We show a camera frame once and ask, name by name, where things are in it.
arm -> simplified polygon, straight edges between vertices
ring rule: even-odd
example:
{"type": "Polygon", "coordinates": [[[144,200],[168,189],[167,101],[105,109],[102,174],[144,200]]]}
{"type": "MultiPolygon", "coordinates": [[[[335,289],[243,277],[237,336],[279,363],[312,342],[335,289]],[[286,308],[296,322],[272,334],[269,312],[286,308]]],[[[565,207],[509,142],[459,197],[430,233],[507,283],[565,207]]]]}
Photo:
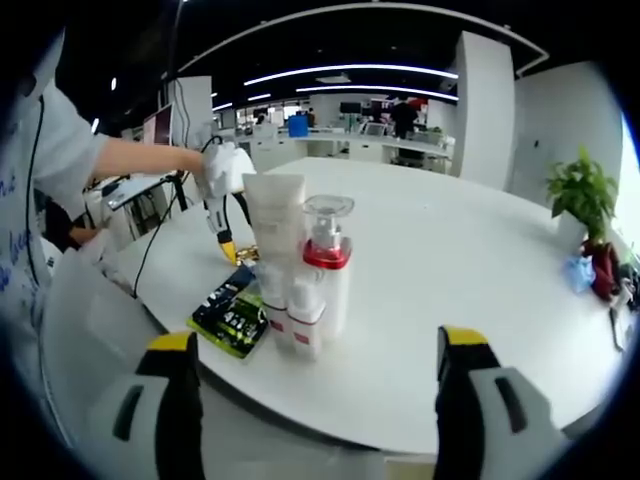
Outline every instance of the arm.
{"type": "Polygon", "coordinates": [[[129,173],[166,173],[171,170],[187,170],[202,175],[203,156],[186,148],[109,138],[100,152],[93,175],[105,178],[129,173]]]}
{"type": "Polygon", "coordinates": [[[73,227],[69,232],[69,236],[78,244],[84,245],[87,242],[90,242],[94,239],[94,237],[100,233],[100,230],[93,228],[81,228],[81,227],[73,227]]]}

black and green package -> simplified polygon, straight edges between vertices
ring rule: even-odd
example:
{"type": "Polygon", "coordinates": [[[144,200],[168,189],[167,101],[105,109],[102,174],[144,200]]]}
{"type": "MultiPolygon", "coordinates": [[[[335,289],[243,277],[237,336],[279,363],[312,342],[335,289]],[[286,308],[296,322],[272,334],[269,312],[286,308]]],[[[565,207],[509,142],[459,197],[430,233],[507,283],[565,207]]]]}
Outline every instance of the black and green package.
{"type": "Polygon", "coordinates": [[[251,269],[241,265],[198,307],[187,325],[234,357],[245,358],[268,326],[251,269]]]}

ceiling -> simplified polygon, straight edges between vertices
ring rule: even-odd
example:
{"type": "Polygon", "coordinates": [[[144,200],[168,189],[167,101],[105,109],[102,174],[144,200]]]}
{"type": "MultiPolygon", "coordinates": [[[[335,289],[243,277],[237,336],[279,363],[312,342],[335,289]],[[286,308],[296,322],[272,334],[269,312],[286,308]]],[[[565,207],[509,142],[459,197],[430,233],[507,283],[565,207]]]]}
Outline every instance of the ceiling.
{"type": "MultiPolygon", "coordinates": [[[[344,2],[310,0],[307,9],[344,2]]],[[[431,5],[467,13],[509,28],[547,50],[551,57],[533,71],[591,58],[591,36],[579,13],[557,2],[518,0],[433,1],[431,5]]],[[[60,88],[87,119],[115,133],[139,125],[157,106],[161,76],[168,69],[169,39],[178,0],[79,2],[66,29],[58,69],[60,88]],[[118,79],[112,92],[111,79],[118,79]]],[[[213,45],[261,22],[300,11],[281,0],[189,0],[182,4],[174,69],[213,45]]],[[[538,57],[529,47],[502,34],[443,15],[400,9],[358,9],[324,13],[261,29],[204,57],[181,76],[210,75],[216,104],[240,106],[251,95],[272,99],[295,95],[295,88],[319,85],[318,75],[294,76],[245,87],[243,82],[286,70],[343,64],[390,63],[447,70],[455,60],[462,30],[509,44],[517,69],[538,57]]],[[[442,79],[424,74],[352,71],[353,83],[440,90],[442,79]]]]}

table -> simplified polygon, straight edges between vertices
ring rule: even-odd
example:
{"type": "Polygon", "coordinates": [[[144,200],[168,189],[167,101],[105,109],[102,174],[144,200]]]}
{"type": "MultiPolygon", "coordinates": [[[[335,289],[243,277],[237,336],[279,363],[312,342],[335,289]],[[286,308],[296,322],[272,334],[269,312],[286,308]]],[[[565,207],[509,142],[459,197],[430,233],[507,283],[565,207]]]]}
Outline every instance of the table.
{"type": "MultiPolygon", "coordinates": [[[[334,437],[388,451],[437,452],[437,327],[481,331],[505,366],[542,393],[558,427],[602,400],[621,363],[607,308],[561,275],[556,223],[538,205],[453,177],[389,165],[305,158],[307,195],[350,195],[354,240],[349,318],[340,342],[308,364],[267,335],[245,361],[200,338],[200,360],[277,413],[334,437]]],[[[229,203],[238,247],[252,243],[229,203]]],[[[133,280],[149,236],[121,252],[133,280]]],[[[139,295],[169,331],[233,271],[202,207],[163,226],[139,295]]]]}
{"type": "Polygon", "coordinates": [[[392,137],[346,133],[310,133],[306,137],[289,137],[278,134],[273,139],[254,136],[236,137],[238,145],[250,145],[250,156],[258,172],[270,170],[306,156],[324,156],[317,153],[316,145],[341,145],[349,143],[349,159],[372,163],[389,163],[393,152],[406,149],[422,152],[427,156],[450,158],[451,153],[436,145],[412,140],[400,140],[392,137]]]}

green leaves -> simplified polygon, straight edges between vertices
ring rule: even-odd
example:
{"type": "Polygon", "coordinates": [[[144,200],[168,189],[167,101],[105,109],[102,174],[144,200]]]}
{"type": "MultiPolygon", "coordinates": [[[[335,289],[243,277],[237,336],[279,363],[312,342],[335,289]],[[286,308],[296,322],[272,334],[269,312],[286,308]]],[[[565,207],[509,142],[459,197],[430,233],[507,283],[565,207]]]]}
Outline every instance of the green leaves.
{"type": "Polygon", "coordinates": [[[604,239],[606,220],[613,217],[617,189],[617,182],[606,177],[602,166],[581,146],[577,161],[551,167],[547,201],[553,201],[552,217],[568,211],[587,227],[591,240],[599,241],[604,239]]]}

